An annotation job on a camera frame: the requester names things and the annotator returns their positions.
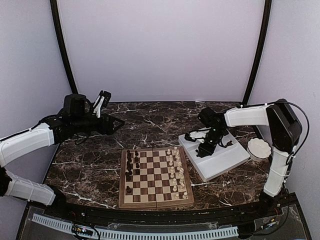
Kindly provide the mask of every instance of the small white bowl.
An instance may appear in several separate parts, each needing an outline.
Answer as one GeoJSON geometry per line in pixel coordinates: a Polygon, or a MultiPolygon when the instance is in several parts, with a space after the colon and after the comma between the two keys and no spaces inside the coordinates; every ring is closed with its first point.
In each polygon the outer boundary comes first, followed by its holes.
{"type": "Polygon", "coordinates": [[[256,162],[262,162],[271,155],[271,147],[269,144],[259,138],[250,139],[246,150],[250,154],[251,159],[256,162]]]}

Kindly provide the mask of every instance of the white arm segment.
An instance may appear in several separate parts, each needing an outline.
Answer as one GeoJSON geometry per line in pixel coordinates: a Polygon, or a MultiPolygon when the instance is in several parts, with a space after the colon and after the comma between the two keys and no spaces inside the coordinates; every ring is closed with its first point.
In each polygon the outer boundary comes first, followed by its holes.
{"type": "Polygon", "coordinates": [[[47,185],[24,179],[10,171],[6,171],[6,174],[12,181],[9,183],[5,195],[42,203],[47,206],[53,203],[56,195],[47,185]]]}
{"type": "Polygon", "coordinates": [[[286,165],[289,154],[273,148],[272,164],[269,177],[266,180],[263,191],[271,197],[275,197],[282,189],[282,184],[287,177],[288,165],[286,165]]]}
{"type": "Polygon", "coordinates": [[[37,149],[55,144],[54,133],[49,125],[41,123],[36,128],[0,142],[0,167],[37,149]]]}
{"type": "Polygon", "coordinates": [[[224,119],[228,127],[245,125],[265,125],[269,126],[266,108],[270,105],[252,106],[247,108],[232,108],[224,114],[224,119]]]}

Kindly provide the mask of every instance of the marble table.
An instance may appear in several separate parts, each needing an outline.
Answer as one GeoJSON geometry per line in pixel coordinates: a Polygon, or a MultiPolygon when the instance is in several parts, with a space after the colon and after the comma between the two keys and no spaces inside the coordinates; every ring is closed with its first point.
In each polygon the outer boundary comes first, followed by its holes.
{"type": "MultiPolygon", "coordinates": [[[[177,146],[178,136],[203,128],[198,113],[205,107],[219,112],[236,106],[232,102],[130,102],[110,103],[103,112],[120,118],[125,126],[114,135],[92,134],[62,143],[48,170],[46,184],[57,186],[69,203],[118,209],[120,159],[123,149],[163,148],[177,146]]],[[[256,137],[252,127],[230,128],[229,131],[247,147],[256,137]]],[[[237,206],[259,200],[267,180],[268,161],[248,162],[209,182],[202,182],[187,158],[192,182],[194,205],[166,209],[198,210],[237,206]]]]}

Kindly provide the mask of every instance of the white plastic tray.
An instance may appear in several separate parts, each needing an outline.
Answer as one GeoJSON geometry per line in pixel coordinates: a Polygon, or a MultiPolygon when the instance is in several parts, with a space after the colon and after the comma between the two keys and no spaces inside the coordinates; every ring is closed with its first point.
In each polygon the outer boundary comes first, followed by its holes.
{"type": "Polygon", "coordinates": [[[179,143],[204,182],[234,169],[249,159],[249,153],[230,133],[223,137],[222,143],[225,145],[229,141],[232,141],[233,145],[227,148],[217,145],[211,156],[200,158],[196,152],[199,142],[187,141],[185,135],[179,136],[179,143]]]}

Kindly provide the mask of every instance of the white backdrop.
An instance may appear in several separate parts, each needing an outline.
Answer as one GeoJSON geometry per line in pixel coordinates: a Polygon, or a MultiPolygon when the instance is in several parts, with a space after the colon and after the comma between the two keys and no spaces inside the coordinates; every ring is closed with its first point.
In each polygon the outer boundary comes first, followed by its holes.
{"type": "Polygon", "coordinates": [[[113,102],[241,101],[264,0],[60,0],[79,92],[113,102]]]}

